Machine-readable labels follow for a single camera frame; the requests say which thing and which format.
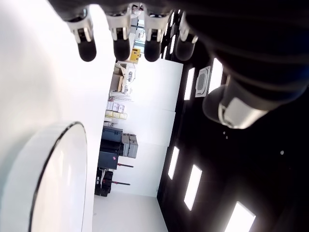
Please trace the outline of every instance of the white wall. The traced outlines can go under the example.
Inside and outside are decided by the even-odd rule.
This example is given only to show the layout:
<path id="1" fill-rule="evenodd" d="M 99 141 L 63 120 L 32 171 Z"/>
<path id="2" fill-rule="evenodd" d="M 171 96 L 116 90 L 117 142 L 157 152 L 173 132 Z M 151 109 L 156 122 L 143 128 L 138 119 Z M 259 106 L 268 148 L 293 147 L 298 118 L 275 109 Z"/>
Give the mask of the white wall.
<path id="1" fill-rule="evenodd" d="M 92 232 L 168 232 L 158 201 L 120 192 L 95 196 Z"/>
<path id="2" fill-rule="evenodd" d="M 119 163 L 134 168 L 118 167 L 113 180 L 130 186 L 113 185 L 121 191 L 155 197 L 160 183 L 167 147 L 172 133 L 175 107 L 183 65 L 159 59 L 148 62 L 141 57 L 132 83 L 132 100 L 115 101 L 125 105 L 127 120 L 115 125 L 124 133 L 136 134 L 139 148 L 136 159 L 119 157 Z"/>
<path id="3" fill-rule="evenodd" d="M 14 157 L 37 130 L 59 120 L 79 120 L 88 142 L 84 232 L 92 226 L 98 150 L 115 61 L 105 15 L 98 6 L 90 11 L 97 57 L 86 63 L 47 1 L 0 1 L 0 198 Z"/>
<path id="4" fill-rule="evenodd" d="M 134 80 L 132 100 L 152 108 L 175 111 L 183 64 L 165 59 L 148 62 L 139 60 Z"/>

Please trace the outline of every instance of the black fingertip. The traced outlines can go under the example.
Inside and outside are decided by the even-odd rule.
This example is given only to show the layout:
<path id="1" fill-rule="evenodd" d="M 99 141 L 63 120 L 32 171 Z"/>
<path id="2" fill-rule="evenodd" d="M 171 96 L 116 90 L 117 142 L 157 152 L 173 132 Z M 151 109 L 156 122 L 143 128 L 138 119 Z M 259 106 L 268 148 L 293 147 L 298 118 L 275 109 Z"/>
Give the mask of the black fingertip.
<path id="1" fill-rule="evenodd" d="M 96 43 L 93 39 L 91 42 L 78 43 L 78 51 L 81 59 L 85 62 L 91 62 L 97 55 Z"/>
<path id="2" fill-rule="evenodd" d="M 127 40 L 114 41 L 114 54 L 117 60 L 125 61 L 130 56 L 130 42 Z"/>
<path id="3" fill-rule="evenodd" d="M 154 62 L 159 59 L 161 52 L 161 42 L 146 41 L 145 42 L 145 58 L 150 62 Z"/>
<path id="4" fill-rule="evenodd" d="M 181 41 L 178 37 L 176 44 L 176 57 L 181 61 L 189 60 L 194 52 L 195 43 Z"/>

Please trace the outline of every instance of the cardboard box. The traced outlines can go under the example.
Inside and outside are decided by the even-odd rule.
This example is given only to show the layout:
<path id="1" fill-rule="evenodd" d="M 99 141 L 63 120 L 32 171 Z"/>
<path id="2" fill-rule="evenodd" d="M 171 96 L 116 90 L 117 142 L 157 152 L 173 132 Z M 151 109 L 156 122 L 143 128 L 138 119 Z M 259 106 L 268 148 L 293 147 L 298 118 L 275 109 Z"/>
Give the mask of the cardboard box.
<path id="1" fill-rule="evenodd" d="M 120 113 L 113 112 L 112 113 L 112 117 L 119 118 L 120 117 Z"/>
<path id="2" fill-rule="evenodd" d="M 119 104 L 114 103 L 114 105 L 112 106 L 112 110 L 115 112 L 118 112 L 118 109 L 119 109 Z"/>
<path id="3" fill-rule="evenodd" d="M 106 111 L 105 111 L 105 116 L 112 117 L 112 111 L 106 110 Z"/>
<path id="4" fill-rule="evenodd" d="M 123 113 L 124 110 L 125 110 L 125 106 L 124 105 L 119 105 L 118 113 Z"/>

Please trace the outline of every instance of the white floor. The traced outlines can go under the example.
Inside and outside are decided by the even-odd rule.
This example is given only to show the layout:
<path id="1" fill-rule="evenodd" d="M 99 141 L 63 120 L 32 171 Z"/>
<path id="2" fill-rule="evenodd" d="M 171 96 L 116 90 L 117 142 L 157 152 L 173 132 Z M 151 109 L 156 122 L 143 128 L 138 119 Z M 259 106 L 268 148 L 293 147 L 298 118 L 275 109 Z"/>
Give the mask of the white floor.
<path id="1" fill-rule="evenodd" d="M 92 232 L 168 232 L 158 201 L 121 192 L 95 196 Z"/>

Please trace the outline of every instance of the ceiling light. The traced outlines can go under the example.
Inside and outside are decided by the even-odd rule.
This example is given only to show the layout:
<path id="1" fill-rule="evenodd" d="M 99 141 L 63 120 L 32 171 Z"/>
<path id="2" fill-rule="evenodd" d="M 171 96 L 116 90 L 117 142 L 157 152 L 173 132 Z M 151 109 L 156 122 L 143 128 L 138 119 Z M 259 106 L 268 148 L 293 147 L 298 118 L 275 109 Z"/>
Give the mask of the ceiling light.
<path id="1" fill-rule="evenodd" d="M 192 68 L 188 72 L 187 84 L 185 86 L 185 92 L 184 92 L 184 100 L 190 100 L 194 71 L 195 71 L 195 68 Z"/>
<path id="2" fill-rule="evenodd" d="M 174 12 L 172 13 L 172 16 L 170 17 L 170 27 L 173 25 L 173 21 L 174 21 Z"/>
<path id="3" fill-rule="evenodd" d="M 192 210 L 192 206 L 194 203 L 195 196 L 197 194 L 197 188 L 201 176 L 202 176 L 202 170 L 200 170 L 196 165 L 193 165 L 187 192 L 185 193 L 184 197 L 184 203 L 187 205 L 189 210 Z"/>
<path id="4" fill-rule="evenodd" d="M 218 88 L 221 85 L 222 72 L 223 65 L 217 58 L 215 58 L 213 60 L 211 82 L 209 84 L 208 93 L 212 92 L 214 89 Z"/>
<path id="5" fill-rule="evenodd" d="M 164 48 L 164 52 L 163 52 L 163 57 L 162 57 L 162 59 L 165 59 L 165 57 L 166 57 L 166 49 L 167 49 L 167 46 Z"/>
<path id="6" fill-rule="evenodd" d="M 237 202 L 225 232 L 248 232 L 254 219 L 255 215 L 240 202 Z"/>
<path id="7" fill-rule="evenodd" d="M 169 53 L 170 53 L 170 54 L 172 54 L 173 51 L 174 51 L 175 37 L 176 37 L 176 35 L 174 35 L 173 38 L 172 38 L 172 44 L 171 44 L 170 50 L 169 50 Z"/>
<path id="8" fill-rule="evenodd" d="M 173 179 L 173 176 L 174 176 L 178 154 L 179 154 L 179 149 L 177 147 L 174 147 L 172 159 L 170 160 L 170 165 L 169 165 L 169 177 L 171 180 Z"/>
<path id="9" fill-rule="evenodd" d="M 166 24 L 165 33 L 164 33 L 165 36 L 166 36 L 166 33 L 168 32 L 168 27 L 169 27 L 169 23 Z"/>

